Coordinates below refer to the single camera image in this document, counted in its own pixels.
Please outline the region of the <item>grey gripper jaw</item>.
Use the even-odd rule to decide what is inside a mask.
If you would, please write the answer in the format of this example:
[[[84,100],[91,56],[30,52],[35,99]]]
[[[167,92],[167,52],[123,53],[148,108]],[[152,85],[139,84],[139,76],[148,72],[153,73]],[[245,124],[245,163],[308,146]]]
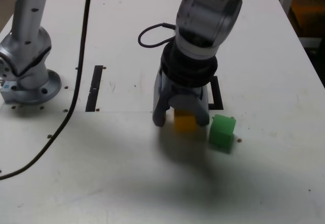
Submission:
[[[169,105],[182,111],[191,112],[197,125],[207,126],[210,123],[207,86],[203,87],[203,97],[200,100],[192,95],[176,95],[169,100]]]

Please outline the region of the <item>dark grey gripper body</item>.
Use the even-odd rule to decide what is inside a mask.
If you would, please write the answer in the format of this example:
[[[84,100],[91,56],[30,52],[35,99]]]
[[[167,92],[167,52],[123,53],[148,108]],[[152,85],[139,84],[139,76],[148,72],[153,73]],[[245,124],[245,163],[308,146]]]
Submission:
[[[203,88],[191,88],[176,83],[169,79],[168,77],[163,77],[163,91],[167,91],[169,97],[174,97],[176,95],[192,95],[195,98],[199,98],[200,100],[203,97]]]

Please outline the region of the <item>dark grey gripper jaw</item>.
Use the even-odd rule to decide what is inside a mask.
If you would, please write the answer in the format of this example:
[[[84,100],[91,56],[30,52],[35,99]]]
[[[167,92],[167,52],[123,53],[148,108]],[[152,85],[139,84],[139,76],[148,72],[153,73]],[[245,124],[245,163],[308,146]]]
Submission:
[[[169,100],[175,95],[172,91],[173,81],[170,80],[159,68],[153,93],[153,110],[152,120],[158,127],[163,127],[166,121],[166,112],[170,109]]]

